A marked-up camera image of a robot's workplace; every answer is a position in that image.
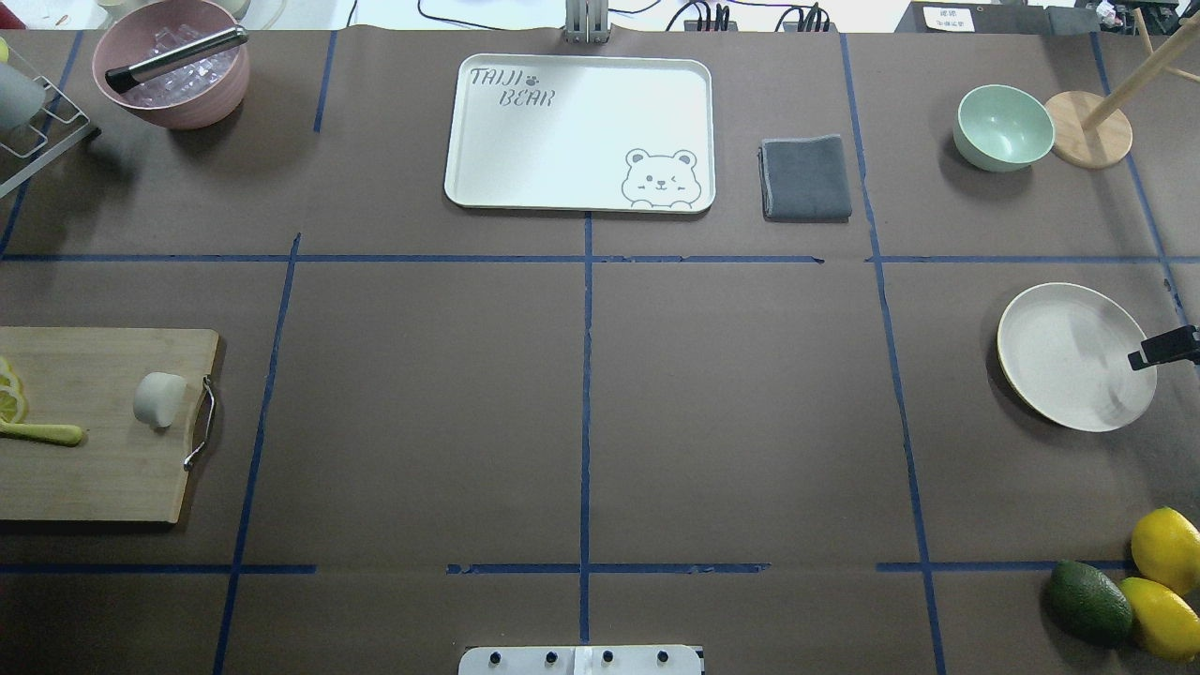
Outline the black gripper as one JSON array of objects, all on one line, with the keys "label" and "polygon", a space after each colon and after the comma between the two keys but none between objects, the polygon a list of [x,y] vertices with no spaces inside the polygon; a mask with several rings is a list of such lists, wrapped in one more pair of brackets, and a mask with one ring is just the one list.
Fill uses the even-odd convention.
[{"label": "black gripper", "polygon": [[1129,368],[1134,371],[1156,368],[1174,362],[1192,362],[1199,364],[1199,328],[1180,325],[1160,334],[1160,350],[1156,346],[1141,346],[1128,354]]}]

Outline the white robot base pillar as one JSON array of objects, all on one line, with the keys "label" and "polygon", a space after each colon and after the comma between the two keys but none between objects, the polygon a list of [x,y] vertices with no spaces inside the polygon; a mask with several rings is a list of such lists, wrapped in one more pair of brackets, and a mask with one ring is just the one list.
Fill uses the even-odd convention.
[{"label": "white robot base pillar", "polygon": [[702,649],[682,644],[480,646],[458,674],[704,674]]}]

